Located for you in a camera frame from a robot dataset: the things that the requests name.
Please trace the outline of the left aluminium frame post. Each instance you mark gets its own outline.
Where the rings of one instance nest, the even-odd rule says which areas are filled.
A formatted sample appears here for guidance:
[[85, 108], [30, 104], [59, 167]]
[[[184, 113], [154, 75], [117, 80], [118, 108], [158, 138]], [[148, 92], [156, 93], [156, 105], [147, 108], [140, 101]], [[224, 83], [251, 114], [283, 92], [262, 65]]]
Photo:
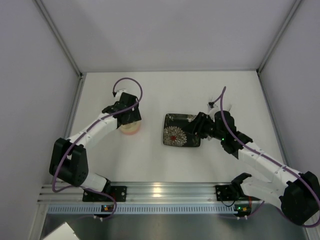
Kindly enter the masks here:
[[66, 42], [63, 39], [60, 31], [58, 30], [54, 20], [52, 19], [49, 11], [47, 10], [44, 2], [42, 0], [33, 0], [35, 6], [39, 10], [40, 14], [42, 15], [44, 21], [48, 25], [50, 31], [52, 32], [54, 38], [56, 39], [59, 47], [61, 48], [62, 52], [64, 53], [65, 57], [67, 58], [68, 62], [70, 63], [73, 71], [77, 75], [79, 79], [82, 78], [83, 73], [81, 72], [80, 68], [78, 67], [75, 59], [73, 58]]

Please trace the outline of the aluminium mounting rail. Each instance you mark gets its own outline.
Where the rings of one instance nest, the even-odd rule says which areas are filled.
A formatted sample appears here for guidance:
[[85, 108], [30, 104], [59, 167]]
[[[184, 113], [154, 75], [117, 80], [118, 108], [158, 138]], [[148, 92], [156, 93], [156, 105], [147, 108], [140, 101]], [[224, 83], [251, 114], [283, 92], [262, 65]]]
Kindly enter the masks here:
[[[216, 185], [222, 182], [112, 182], [126, 186], [126, 204], [213, 204], [218, 203]], [[59, 193], [50, 184], [40, 189], [38, 204], [77, 204], [84, 191], [71, 187]]]

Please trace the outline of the cream round lunch bowl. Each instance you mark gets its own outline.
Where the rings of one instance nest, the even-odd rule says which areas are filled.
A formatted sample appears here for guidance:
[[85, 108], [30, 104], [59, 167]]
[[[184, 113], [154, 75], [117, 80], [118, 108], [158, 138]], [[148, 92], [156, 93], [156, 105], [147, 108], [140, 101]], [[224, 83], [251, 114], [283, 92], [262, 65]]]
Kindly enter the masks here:
[[136, 134], [139, 130], [140, 127], [136, 126], [136, 127], [129, 127], [129, 128], [125, 128], [124, 126], [121, 126], [119, 128], [119, 130], [124, 134], [124, 135], [134, 135]]

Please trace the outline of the black floral rectangular plate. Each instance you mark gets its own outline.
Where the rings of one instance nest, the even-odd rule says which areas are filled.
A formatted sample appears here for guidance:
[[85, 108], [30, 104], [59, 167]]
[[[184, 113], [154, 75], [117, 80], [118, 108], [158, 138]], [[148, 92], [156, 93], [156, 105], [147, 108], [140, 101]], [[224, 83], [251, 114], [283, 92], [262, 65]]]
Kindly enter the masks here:
[[201, 139], [183, 131], [183, 128], [196, 118], [192, 114], [167, 113], [164, 118], [162, 143], [165, 146], [198, 148]]

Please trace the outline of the small circuit board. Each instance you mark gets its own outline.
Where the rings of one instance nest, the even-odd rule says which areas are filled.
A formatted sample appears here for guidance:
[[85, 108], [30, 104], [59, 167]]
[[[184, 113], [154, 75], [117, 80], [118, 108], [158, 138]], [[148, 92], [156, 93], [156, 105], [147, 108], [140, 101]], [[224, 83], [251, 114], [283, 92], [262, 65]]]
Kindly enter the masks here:
[[235, 216], [244, 218], [245, 216], [249, 216], [252, 212], [252, 207], [247, 204], [236, 204], [234, 206]]
[[101, 211], [103, 213], [111, 213], [114, 210], [114, 205], [113, 204], [103, 204], [101, 206]]

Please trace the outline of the left small circuit board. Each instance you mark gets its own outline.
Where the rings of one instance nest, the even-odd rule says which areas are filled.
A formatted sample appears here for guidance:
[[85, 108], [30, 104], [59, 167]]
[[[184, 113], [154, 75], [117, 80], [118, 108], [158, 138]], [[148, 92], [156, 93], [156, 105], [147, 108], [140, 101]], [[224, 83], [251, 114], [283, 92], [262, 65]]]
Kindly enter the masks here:
[[114, 210], [114, 205], [113, 204], [103, 204], [101, 206], [101, 211], [103, 213], [111, 213]]

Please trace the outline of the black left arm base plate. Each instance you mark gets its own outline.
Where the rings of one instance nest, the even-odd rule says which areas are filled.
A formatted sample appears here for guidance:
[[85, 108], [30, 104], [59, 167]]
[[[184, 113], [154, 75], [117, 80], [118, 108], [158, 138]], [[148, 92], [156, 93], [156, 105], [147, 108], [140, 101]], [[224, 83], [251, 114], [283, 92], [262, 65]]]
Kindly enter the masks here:
[[[107, 195], [111, 196], [116, 202], [126, 202], [127, 198], [127, 186], [111, 186]], [[93, 193], [88, 190], [84, 190], [82, 196], [83, 202], [88, 203], [102, 203], [102, 202], [112, 202], [113, 200], [105, 195], [99, 193]]]

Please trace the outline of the cream round lunch box lid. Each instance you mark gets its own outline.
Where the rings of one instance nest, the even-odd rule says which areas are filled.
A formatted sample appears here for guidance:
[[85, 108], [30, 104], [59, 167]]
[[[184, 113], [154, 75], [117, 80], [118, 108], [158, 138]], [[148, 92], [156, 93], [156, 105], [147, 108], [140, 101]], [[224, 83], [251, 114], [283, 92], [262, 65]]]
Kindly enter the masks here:
[[140, 121], [136, 121], [136, 122], [133, 122], [133, 123], [128, 123], [128, 124], [125, 124], [125, 125], [121, 125], [121, 126], [124, 126], [126, 129], [127, 128], [130, 128], [130, 127], [140, 127], [141, 126], [141, 122]]

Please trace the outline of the stainless steel tongs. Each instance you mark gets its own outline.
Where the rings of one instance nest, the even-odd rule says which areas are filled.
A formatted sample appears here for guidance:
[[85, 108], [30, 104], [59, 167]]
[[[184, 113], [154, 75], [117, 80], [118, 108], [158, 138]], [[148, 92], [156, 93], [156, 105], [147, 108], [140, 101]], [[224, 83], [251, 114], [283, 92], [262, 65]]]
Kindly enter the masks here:
[[[216, 113], [220, 113], [221, 112], [221, 108], [220, 108], [220, 100], [221, 97], [219, 96], [216, 100], [213, 100], [213, 97], [211, 98], [210, 102], [215, 102], [218, 107], [219, 107], [219, 111], [217, 111]], [[224, 103], [223, 104], [223, 109], [227, 112], [230, 112], [230, 110], [232, 109], [232, 104], [231, 103]]]

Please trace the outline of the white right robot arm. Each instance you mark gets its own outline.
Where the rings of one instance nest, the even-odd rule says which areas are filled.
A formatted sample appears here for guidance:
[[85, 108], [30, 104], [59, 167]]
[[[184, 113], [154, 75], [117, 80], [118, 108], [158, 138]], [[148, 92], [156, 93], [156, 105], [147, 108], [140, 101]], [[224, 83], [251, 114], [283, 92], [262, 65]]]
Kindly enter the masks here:
[[254, 141], [237, 130], [228, 111], [218, 111], [211, 118], [199, 112], [183, 128], [201, 139], [220, 140], [225, 152], [254, 168], [265, 180], [242, 173], [231, 182], [236, 197], [254, 197], [276, 207], [292, 223], [304, 226], [320, 211], [320, 184], [310, 171], [301, 173], [271, 158]]

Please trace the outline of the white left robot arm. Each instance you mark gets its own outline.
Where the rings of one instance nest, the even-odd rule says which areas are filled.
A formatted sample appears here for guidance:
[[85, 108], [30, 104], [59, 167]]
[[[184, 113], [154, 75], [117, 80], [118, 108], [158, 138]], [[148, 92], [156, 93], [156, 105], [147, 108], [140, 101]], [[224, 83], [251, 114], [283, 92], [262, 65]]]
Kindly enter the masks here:
[[49, 173], [73, 187], [109, 194], [111, 182], [89, 171], [87, 150], [122, 126], [142, 120], [138, 98], [126, 91], [114, 93], [116, 102], [105, 107], [98, 117], [79, 133], [55, 141]]

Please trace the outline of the white box corner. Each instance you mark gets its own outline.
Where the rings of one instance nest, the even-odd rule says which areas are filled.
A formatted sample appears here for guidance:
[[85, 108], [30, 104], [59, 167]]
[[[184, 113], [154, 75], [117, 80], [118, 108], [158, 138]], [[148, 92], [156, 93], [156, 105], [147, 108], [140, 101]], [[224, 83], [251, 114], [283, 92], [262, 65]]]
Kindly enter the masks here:
[[67, 222], [64, 222], [50, 234], [48, 234], [43, 240], [79, 240], [75, 231], [70, 227]]

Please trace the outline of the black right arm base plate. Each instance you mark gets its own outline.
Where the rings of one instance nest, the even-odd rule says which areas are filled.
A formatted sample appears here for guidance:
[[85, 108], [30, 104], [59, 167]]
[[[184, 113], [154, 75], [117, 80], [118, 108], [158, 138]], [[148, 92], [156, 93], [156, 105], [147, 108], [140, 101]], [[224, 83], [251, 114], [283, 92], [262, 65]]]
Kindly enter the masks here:
[[253, 201], [259, 199], [253, 196], [244, 195], [243, 191], [232, 184], [223, 184], [215, 186], [216, 198], [218, 201], [248, 201], [249, 198]]

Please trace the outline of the right small circuit board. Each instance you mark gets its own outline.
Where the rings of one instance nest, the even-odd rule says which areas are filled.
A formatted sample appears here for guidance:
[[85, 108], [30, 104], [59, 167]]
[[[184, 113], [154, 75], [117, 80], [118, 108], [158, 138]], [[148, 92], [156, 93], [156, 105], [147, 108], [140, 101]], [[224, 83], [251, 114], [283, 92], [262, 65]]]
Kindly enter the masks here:
[[244, 218], [245, 216], [249, 216], [252, 212], [252, 207], [247, 204], [236, 204], [234, 206], [235, 216]]

